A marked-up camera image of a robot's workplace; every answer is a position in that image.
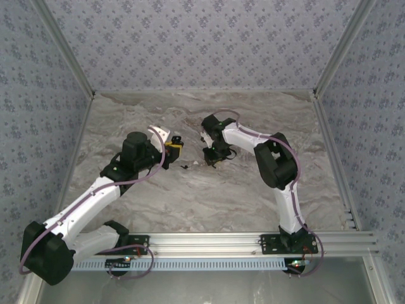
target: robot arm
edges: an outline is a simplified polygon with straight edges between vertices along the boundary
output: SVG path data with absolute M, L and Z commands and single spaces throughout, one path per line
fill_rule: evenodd
M 263 181 L 273 189 L 275 194 L 280 213 L 279 228 L 283 244 L 290 251 L 300 248 L 301 244 L 298 240 L 306 235 L 307 232 L 302 228 L 296 217 L 290 190 L 290 185 L 297 176 L 297 164 L 294 158 L 279 143 L 264 137 L 246 134 L 246 132 L 242 132 L 240 129 L 243 128 L 244 131 L 248 131 L 251 134 L 275 137 L 289 145 L 285 136 L 281 133 L 274 135 L 260 134 L 241 126 L 241 124 L 237 125 L 236 121 L 231 118 L 220 122 L 214 115 L 206 117 L 201 125 L 204 129 L 201 132 L 201 139 L 208 145 L 208 147 L 203 149 L 204 158 L 208 165 L 214 165 L 216 162 L 227 159 L 231 155 L 230 147 L 232 145 L 255 155 Z M 293 189 L 296 194 L 297 184 L 294 184 Z M 297 200 L 296 207 L 304 223 Z
M 171 141 L 167 142 L 169 130 L 151 127 L 165 143 L 165 150 L 162 151 L 160 140 L 155 133 L 151 140 L 141 132 L 129 133 L 123 142 L 122 151 L 114 156 L 88 190 L 43 224 L 32 222 L 27 226 L 23 235 L 21 257 L 44 231 L 54 225 L 55 228 L 35 245 L 24 266 L 50 285 L 55 285 L 68 275 L 75 263 L 103 250 L 128 245 L 125 243 L 128 229 L 114 221 L 107 222 L 84 236 L 78 234 L 104 207 L 122 196 L 132 184 L 108 186 L 94 192 L 97 188 L 115 182 L 137 180 L 139 172 L 161 162 L 163 153 L 165 160 L 162 167 L 165 169 L 180 156 L 184 145 L 181 137 L 173 136 Z M 89 194 L 89 198 L 74 209 Z

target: marble surface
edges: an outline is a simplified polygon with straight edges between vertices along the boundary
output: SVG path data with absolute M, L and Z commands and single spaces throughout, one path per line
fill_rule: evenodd
M 99 94 L 93 101 L 65 205 L 87 189 L 121 150 L 129 132 L 162 125 L 183 138 L 181 157 L 169 170 L 132 186 L 89 223 L 93 230 L 114 219 L 130 231 L 276 231 L 277 204 L 261 180 L 253 155 L 237 150 L 233 160 L 208 167 L 201 122 L 219 108 L 242 115 L 260 132 L 282 132 L 298 152 L 302 177 L 298 197 L 306 223 L 316 230 L 347 228 L 309 93 L 151 92 Z M 232 114 L 221 113 L 218 118 Z

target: purple cable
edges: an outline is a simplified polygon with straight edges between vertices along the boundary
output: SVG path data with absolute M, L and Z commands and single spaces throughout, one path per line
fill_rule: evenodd
M 163 162 L 165 161 L 165 143 L 163 142 L 162 138 L 160 137 L 158 131 L 156 131 L 154 128 L 148 127 L 148 130 L 151 130 L 152 132 L 154 132 L 156 134 L 156 136 L 159 139 L 161 148 L 162 148 L 162 158 L 160 159 L 160 163 L 158 165 L 158 167 L 156 168 L 156 170 L 154 172 L 152 172 L 151 174 L 144 176 L 140 179 L 134 179 L 134 180 L 128 180 L 126 182 L 110 182 L 109 184 L 105 184 L 103 186 L 98 187 L 97 189 L 95 189 L 93 191 L 93 195 L 95 195 L 96 193 L 98 193 L 99 191 L 107 188 L 107 187 L 111 187 L 111 186 L 123 186 L 123 185 L 132 185 L 132 184 L 137 184 L 139 182 L 143 182 L 146 181 L 147 179 L 150 179 L 152 176 L 154 176 L 156 173 L 158 173 L 158 171 L 160 170 L 160 168 L 163 165 Z M 89 193 L 88 195 L 86 195 L 84 198 L 82 198 L 75 206 L 73 206 L 71 209 L 69 209 L 69 211 L 67 211 L 59 220 L 58 222 L 63 222 L 69 215 L 71 215 L 80 205 L 82 205 L 85 201 L 87 201 L 91 196 L 93 196 L 91 193 Z M 31 243 L 31 245 L 27 248 L 27 250 L 25 251 L 21 262 L 20 262 L 20 266 L 18 268 L 18 272 L 22 275 L 25 274 L 30 274 L 32 271 L 24 271 L 24 264 L 27 261 L 27 258 L 29 256 L 29 254 L 31 253 L 31 251 L 33 250 L 33 248 L 40 242 L 41 239 L 43 239 L 48 233 L 50 233 L 58 224 L 55 223 L 52 226 L 50 226 L 48 229 L 46 229 L 42 234 L 40 234 L 39 237 L 37 237 L 34 242 Z
M 121 280 L 121 281 L 140 279 L 141 277 L 146 276 L 148 273 L 150 273 L 152 271 L 153 263 L 154 263 L 153 252 L 152 252 L 152 250 L 150 250 L 148 247 L 146 247 L 144 245 L 138 245 L 138 244 L 127 245 L 127 246 L 117 247 L 117 248 L 113 248 L 113 249 L 107 249 L 107 250 L 104 250 L 104 251 L 102 251 L 100 253 L 114 252 L 114 251 L 118 251 L 118 250 L 122 250 L 122 249 L 128 249 L 128 248 L 142 248 L 142 249 L 145 249 L 147 252 L 149 252 L 149 254 L 151 255 L 151 264 L 150 264 L 149 268 L 145 272 L 143 272 L 143 273 L 141 273 L 139 275 L 133 275 L 132 277 L 117 277 L 117 276 L 115 276 L 115 275 L 113 275 L 111 273 L 111 270 L 114 268 L 114 266 L 116 264 L 116 263 L 113 263 L 108 269 L 108 273 L 110 274 L 111 278 Z
M 304 228 L 304 230 L 306 230 L 308 233 L 312 234 L 318 240 L 318 243 L 319 243 L 319 245 L 321 247 L 321 258 L 320 258 L 320 262 L 318 263 L 317 266 L 315 266 L 314 269 L 312 269 L 311 271 L 309 271 L 309 272 L 307 272 L 305 274 L 299 274 L 299 275 L 294 274 L 294 276 L 301 276 L 301 277 L 310 276 L 311 274 L 315 273 L 320 268 L 320 266 L 321 266 L 321 264 L 323 262 L 323 256 L 324 256 L 325 252 L 323 251 L 323 244 L 322 244 L 322 241 L 321 241 L 320 237 L 315 232 L 313 232 L 311 229 L 309 229 L 308 227 L 306 227 L 304 225 L 304 223 L 301 220 L 301 217 L 298 214 L 297 203 L 296 203 L 296 195 L 294 193 L 294 185 L 298 182 L 298 180 L 299 180 L 299 178 L 301 176 L 301 163 L 299 162 L 299 159 L 298 159 L 298 156 L 296 155 L 296 152 L 288 144 L 286 144 L 285 142 L 283 142 L 283 141 L 281 141 L 281 140 L 279 140 L 277 138 L 274 138 L 272 136 L 253 133 L 253 132 L 250 132 L 248 130 L 243 129 L 242 127 L 239 127 L 240 114 L 238 112 L 236 112 L 236 111 L 228 110 L 228 109 L 219 109 L 218 111 L 214 112 L 213 115 L 217 114 L 217 113 L 221 113 L 221 112 L 230 112 L 230 113 L 233 113 L 233 114 L 237 115 L 235 123 L 236 123 L 236 127 L 238 128 L 238 130 L 240 130 L 241 132 L 243 132 L 243 133 L 245 133 L 247 135 L 250 135 L 250 136 L 254 136 L 254 137 L 257 137 L 257 138 L 269 139 L 271 141 L 275 141 L 276 143 L 281 144 L 285 149 L 288 150 L 288 152 L 291 153 L 292 157 L 296 161 L 296 163 L 297 163 L 297 176 L 292 181 L 292 183 L 290 185 L 291 198 L 292 198 L 292 207 L 294 208 L 294 213 L 295 213 L 295 215 L 297 217 L 297 220 L 298 220 L 299 224 L 301 225 L 301 227 Z

